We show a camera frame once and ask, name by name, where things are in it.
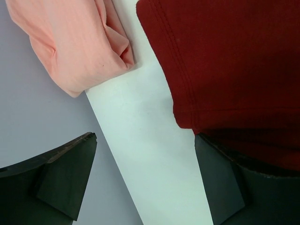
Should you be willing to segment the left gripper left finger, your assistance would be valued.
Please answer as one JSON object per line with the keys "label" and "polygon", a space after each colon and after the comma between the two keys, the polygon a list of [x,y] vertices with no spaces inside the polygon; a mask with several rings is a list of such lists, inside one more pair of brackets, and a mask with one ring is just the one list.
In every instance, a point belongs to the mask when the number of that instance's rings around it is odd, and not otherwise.
{"label": "left gripper left finger", "polygon": [[71,225],[78,219],[97,149],[87,132],[0,170],[2,225]]}

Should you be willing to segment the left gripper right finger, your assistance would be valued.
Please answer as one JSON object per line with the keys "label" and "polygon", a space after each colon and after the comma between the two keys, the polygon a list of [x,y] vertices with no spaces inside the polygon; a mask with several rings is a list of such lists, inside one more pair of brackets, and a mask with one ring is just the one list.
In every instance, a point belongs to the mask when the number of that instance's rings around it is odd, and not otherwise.
{"label": "left gripper right finger", "polygon": [[248,157],[205,134],[195,152],[215,225],[298,225],[300,173]]}

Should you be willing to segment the red t shirt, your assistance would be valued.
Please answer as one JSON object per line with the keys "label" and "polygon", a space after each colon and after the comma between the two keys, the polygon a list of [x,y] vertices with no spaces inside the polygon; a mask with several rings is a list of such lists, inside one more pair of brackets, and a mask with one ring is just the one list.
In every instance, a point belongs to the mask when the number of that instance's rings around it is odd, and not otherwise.
{"label": "red t shirt", "polygon": [[300,2],[140,0],[180,128],[300,168]]}

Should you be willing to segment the folded pink t shirt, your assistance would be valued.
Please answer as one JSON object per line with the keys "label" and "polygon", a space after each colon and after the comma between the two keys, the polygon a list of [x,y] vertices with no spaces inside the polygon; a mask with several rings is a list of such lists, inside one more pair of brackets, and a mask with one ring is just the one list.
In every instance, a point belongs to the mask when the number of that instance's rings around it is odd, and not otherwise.
{"label": "folded pink t shirt", "polygon": [[110,0],[8,0],[6,5],[49,76],[74,98],[135,64]]}

